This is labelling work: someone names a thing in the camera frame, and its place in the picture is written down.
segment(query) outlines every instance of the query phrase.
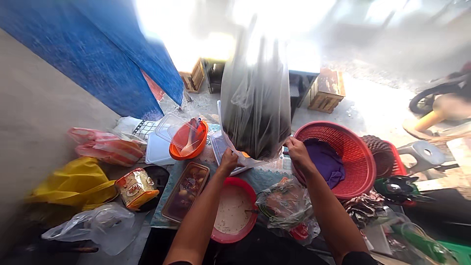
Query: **plastic stool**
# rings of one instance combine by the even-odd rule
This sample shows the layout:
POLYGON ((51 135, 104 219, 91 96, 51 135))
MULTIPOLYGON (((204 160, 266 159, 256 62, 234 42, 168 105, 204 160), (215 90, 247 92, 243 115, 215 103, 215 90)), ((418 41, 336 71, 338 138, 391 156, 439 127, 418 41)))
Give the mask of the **plastic stool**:
POLYGON ((440 149, 427 141, 411 142, 399 147, 398 152, 400 155, 410 154, 417 160, 417 164, 414 166, 406 167, 408 174, 422 172, 445 162, 445 155, 443 155, 440 149))

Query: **yellow plastic bag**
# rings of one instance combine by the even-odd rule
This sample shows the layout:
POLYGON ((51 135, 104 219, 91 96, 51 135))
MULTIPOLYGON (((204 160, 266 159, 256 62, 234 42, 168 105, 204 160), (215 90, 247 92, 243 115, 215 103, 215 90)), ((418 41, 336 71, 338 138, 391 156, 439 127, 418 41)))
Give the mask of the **yellow plastic bag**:
POLYGON ((56 170, 41 183, 27 202, 70 205, 92 210, 117 196, 114 181, 108 180, 93 157, 81 157, 56 170))

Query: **batter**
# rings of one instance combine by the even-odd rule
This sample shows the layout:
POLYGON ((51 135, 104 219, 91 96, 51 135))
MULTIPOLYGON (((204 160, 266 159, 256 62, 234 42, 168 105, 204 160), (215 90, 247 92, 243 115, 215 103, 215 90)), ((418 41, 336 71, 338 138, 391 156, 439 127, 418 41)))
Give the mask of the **batter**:
POLYGON ((214 227, 225 234, 241 231, 249 222, 252 203, 244 189, 237 186, 226 186, 221 191, 218 214, 214 227))

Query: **motorcycle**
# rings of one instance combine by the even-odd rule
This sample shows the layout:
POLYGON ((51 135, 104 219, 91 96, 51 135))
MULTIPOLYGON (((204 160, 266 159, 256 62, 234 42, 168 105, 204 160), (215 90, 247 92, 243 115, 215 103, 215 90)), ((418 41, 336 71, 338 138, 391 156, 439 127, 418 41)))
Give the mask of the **motorcycle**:
POLYGON ((433 102, 438 95, 456 93, 459 96, 471 99, 471 62, 466 63, 460 72, 454 72, 446 77, 432 80, 422 87, 409 103, 409 108, 417 114, 428 114, 432 111, 433 102))

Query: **pink bowl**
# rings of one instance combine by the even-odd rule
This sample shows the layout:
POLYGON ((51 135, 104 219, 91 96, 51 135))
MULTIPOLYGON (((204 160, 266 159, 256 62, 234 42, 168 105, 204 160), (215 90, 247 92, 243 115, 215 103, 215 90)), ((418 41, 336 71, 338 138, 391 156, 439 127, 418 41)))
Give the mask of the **pink bowl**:
MULTIPOLYGON (((255 205, 255 201, 257 200, 257 195, 255 194, 255 191, 253 190, 253 188, 247 182, 237 177, 230 177, 230 178, 226 178, 226 180, 223 183, 223 187, 226 187, 229 185, 241 187, 242 189, 244 189, 245 192, 249 195, 250 201, 253 204, 252 209, 254 210, 258 209, 257 206, 255 205)), ((217 230, 215 227, 213 227, 211 238, 214 241, 219 242, 219 243, 237 242, 241 240, 242 238, 244 238, 252 230, 256 221, 257 221, 257 214, 252 213, 252 216, 250 216, 250 219, 247 225, 244 228, 242 228, 242 230, 240 230, 239 232, 233 233, 233 234, 222 233, 219 230, 217 230)))

